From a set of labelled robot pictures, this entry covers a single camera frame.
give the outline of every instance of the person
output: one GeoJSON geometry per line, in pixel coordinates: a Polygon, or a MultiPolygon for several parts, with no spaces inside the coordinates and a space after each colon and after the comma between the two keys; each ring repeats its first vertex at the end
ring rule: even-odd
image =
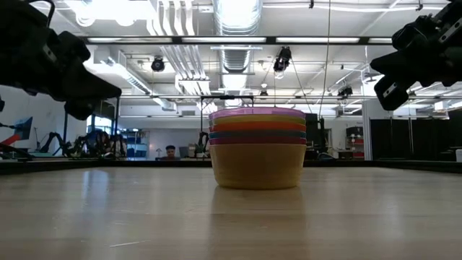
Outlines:
{"type": "Polygon", "coordinates": [[[162,160],[179,160],[180,158],[175,157],[176,147],[173,145],[166,146],[167,156],[162,157],[162,160]]]}

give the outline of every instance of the window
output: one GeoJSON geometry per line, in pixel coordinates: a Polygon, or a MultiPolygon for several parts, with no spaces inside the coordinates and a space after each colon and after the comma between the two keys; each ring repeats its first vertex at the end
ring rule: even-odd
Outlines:
{"type": "MultiPolygon", "coordinates": [[[[102,118],[99,116],[95,116],[95,129],[99,129],[101,131],[105,131],[108,134],[112,134],[113,122],[108,118],[102,118]]],[[[87,133],[90,133],[92,130],[92,116],[87,118],[87,133]]]]}

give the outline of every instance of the yellow bowl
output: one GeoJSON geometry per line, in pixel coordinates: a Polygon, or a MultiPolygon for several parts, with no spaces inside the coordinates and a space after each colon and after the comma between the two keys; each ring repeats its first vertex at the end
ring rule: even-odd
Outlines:
{"type": "Polygon", "coordinates": [[[287,189],[298,186],[303,144],[221,144],[210,147],[215,180],[234,189],[287,189]]]}
{"type": "Polygon", "coordinates": [[[305,125],[305,119],[296,116],[285,115],[244,115],[244,116],[227,116],[223,118],[216,118],[210,121],[210,126],[219,124],[239,123],[239,122],[287,122],[305,125]]]}

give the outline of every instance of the ventilation duct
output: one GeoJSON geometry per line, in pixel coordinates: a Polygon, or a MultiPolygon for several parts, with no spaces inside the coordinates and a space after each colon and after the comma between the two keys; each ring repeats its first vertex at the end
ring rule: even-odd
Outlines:
{"type": "MultiPolygon", "coordinates": [[[[213,0],[215,27],[218,35],[247,36],[255,35],[261,18],[262,0],[213,0]]],[[[251,51],[220,51],[225,88],[241,89],[245,87],[249,70],[251,51]]]]}

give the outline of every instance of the metal frame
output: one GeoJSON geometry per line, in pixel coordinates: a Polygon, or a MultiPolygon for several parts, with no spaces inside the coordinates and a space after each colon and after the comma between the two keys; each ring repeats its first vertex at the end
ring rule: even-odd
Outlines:
{"type": "MultiPolygon", "coordinates": [[[[121,99],[152,99],[152,98],[168,98],[168,99],[179,99],[179,100],[200,100],[202,96],[200,95],[122,95],[121,99]]],[[[222,95],[212,95],[208,96],[209,98],[220,98],[222,95]]],[[[321,95],[275,95],[275,96],[260,96],[260,95],[230,95],[229,97],[234,98],[249,98],[252,97],[256,100],[262,99],[301,99],[304,100],[318,100],[322,98],[321,95]]],[[[338,96],[327,96],[323,97],[324,100],[341,100],[341,97],[338,96]]],[[[362,99],[362,100],[372,100],[377,99],[376,96],[364,96],[364,95],[351,95],[346,99],[362,99]]],[[[409,96],[409,100],[462,100],[462,95],[448,95],[448,96],[426,96],[426,95],[416,95],[409,96]]]]}
{"type": "Polygon", "coordinates": [[[81,36],[86,45],[276,45],[391,46],[390,37],[373,36],[81,36]]]}

